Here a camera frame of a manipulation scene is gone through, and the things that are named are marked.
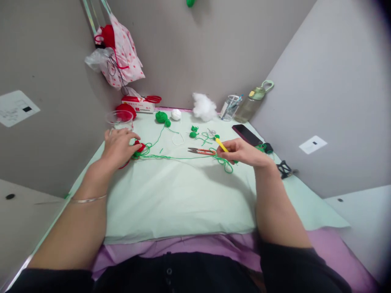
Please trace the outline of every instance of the thread snips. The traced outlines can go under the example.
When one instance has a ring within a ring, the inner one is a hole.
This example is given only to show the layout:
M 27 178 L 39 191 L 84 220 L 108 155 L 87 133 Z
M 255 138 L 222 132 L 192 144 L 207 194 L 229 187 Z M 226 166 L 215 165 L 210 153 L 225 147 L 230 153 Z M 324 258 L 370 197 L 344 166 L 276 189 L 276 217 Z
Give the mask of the thread snips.
M 196 153 L 196 154 L 200 154 L 200 155 L 215 155 L 216 154 L 215 151 L 210 151 L 210 150 L 206 150 L 206 149 L 196 149 L 196 148 L 189 148 L 188 152 Z

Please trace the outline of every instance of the bracelet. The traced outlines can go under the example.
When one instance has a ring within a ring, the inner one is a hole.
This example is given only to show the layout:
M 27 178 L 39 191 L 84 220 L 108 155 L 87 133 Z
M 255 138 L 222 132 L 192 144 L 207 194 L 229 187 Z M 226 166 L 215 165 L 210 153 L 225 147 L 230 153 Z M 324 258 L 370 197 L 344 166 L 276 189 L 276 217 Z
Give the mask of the bracelet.
M 77 200 L 77 199 L 70 199 L 71 202 L 73 203 L 86 203 L 86 202 L 92 202 L 92 201 L 97 201 L 98 199 L 105 198 L 107 194 L 101 197 L 95 197 L 94 199 L 82 199 L 82 200 Z

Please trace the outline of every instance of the person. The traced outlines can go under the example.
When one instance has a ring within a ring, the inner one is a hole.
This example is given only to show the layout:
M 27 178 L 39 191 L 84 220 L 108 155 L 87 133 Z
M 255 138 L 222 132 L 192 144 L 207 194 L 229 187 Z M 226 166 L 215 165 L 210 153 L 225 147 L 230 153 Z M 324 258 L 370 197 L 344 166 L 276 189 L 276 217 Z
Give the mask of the person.
M 90 270 L 106 233 L 105 195 L 114 172 L 141 147 L 130 146 L 132 138 L 140 139 L 127 129 L 106 131 L 102 157 L 88 168 L 73 199 L 9 292 L 259 292 L 243 266 L 228 257 L 203 253 L 136 256 L 108 268 L 94 282 Z M 254 168 L 267 292 L 351 292 L 312 248 L 275 163 L 242 139 L 223 144 L 229 153 L 219 147 L 218 156 Z

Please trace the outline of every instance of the smartphone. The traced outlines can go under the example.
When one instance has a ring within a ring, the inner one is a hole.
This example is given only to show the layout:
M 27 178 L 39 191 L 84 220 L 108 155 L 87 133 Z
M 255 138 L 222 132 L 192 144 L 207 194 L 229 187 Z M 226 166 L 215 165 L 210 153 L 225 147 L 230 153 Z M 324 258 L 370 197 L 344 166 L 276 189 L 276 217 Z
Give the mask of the smartphone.
M 243 124 L 238 124 L 232 126 L 232 129 L 235 130 L 237 134 L 241 138 L 243 138 L 246 142 L 251 144 L 252 146 L 257 146 L 259 144 L 263 144 L 262 140 L 260 140 L 254 133 L 252 133 L 246 126 Z

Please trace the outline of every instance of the hand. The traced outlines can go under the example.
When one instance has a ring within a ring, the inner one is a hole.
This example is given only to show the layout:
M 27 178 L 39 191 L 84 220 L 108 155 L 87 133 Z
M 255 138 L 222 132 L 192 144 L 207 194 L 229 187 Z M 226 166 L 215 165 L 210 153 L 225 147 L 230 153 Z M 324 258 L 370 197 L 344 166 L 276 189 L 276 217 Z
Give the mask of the hand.
M 234 164 L 234 161 L 239 161 L 253 167 L 266 167 L 270 164 L 274 164 L 269 156 L 246 143 L 241 138 L 228 140 L 223 142 L 223 145 L 227 148 L 229 153 L 225 153 L 219 146 L 217 148 L 217 155 L 220 158 L 228 160 L 231 164 Z
M 132 138 L 140 140 L 138 134 L 130 132 L 127 128 L 113 129 L 105 132 L 105 150 L 100 161 L 105 162 L 109 170 L 115 171 L 126 164 L 131 156 L 142 147 L 142 144 L 129 145 Z

